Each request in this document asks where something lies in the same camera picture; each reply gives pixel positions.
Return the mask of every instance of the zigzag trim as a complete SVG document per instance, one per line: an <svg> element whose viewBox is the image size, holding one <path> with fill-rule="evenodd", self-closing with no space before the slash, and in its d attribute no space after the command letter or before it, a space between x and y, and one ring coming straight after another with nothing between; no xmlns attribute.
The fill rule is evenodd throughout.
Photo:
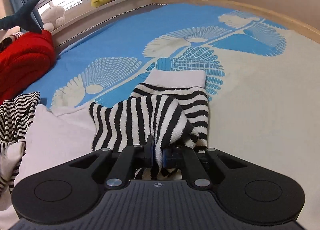
<svg viewBox="0 0 320 230"><path fill-rule="evenodd" d="M73 37L71 37L71 38L67 39L66 41L62 42L61 44L59 44L58 46L56 46L56 48L64 45L64 44L67 43L68 41L70 41L70 40L76 38L77 36L79 36L79 35L87 32L87 31L89 31L89 30L92 29L92 28L95 28L95 27L98 26L98 25L101 25L101 24L103 24L103 23L105 23L105 22L108 22L108 21L110 21L110 20L112 20L112 19L114 19L114 18L116 18L116 17L119 17L119 16L121 16L121 15L124 15L124 14L126 14L126 13L129 13L129 12L132 12L132 11L135 11L135 10L137 10L137 9L144 8L144 7L147 7L147 6L151 6L151 5L167 6L167 4L151 3L151 4L147 4L147 5L144 5L144 6L141 6L141 7L137 7L137 8L134 8L134 9L132 9L132 10L123 12L123 13L121 13L121 14L118 14L118 15L114 16L114 17L108 18L107 20L104 20L104 21L102 21L102 22L100 22L100 23L98 23L98 24L96 24L96 25L93 25L93 26L87 28L86 30L83 30L81 33L78 33L77 35L74 35Z"/></svg>

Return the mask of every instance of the metal screw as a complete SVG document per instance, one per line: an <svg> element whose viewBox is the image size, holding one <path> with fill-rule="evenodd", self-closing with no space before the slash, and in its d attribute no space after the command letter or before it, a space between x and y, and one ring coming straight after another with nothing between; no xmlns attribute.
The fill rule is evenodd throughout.
<svg viewBox="0 0 320 230"><path fill-rule="evenodd" d="M107 180L107 185L110 187L118 187L122 184L122 180L118 179L118 178L111 178L109 180Z"/></svg>
<svg viewBox="0 0 320 230"><path fill-rule="evenodd" d="M210 185L210 181L205 178L198 178L195 180L195 185L198 187L207 187Z"/></svg>

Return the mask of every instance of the logo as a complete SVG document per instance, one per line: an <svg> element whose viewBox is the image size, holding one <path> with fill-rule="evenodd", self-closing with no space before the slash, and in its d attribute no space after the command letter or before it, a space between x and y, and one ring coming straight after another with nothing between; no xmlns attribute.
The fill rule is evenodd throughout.
<svg viewBox="0 0 320 230"><path fill-rule="evenodd" d="M157 182L157 183L155 183L155 184L153 184L153 186L155 186L155 187L162 187L163 186L163 184L162 183L160 183L160 182Z"/></svg>

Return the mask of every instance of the red plush toy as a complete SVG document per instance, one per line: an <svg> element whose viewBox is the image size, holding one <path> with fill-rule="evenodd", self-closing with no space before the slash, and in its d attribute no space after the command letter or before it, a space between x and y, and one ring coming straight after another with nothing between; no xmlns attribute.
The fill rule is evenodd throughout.
<svg viewBox="0 0 320 230"><path fill-rule="evenodd" d="M50 32L26 33L0 54L0 104L46 74L56 55Z"/></svg>

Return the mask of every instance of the blue bedsheet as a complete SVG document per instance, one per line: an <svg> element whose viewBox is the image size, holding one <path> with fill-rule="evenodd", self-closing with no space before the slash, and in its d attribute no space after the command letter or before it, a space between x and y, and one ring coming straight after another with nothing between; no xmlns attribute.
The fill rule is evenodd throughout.
<svg viewBox="0 0 320 230"><path fill-rule="evenodd" d="M236 10L172 4L119 20L71 45L55 67L24 93L40 91L47 106L95 101L111 107L127 99L152 69L203 69L209 101L225 71L215 49L278 56L285 27Z"/></svg>

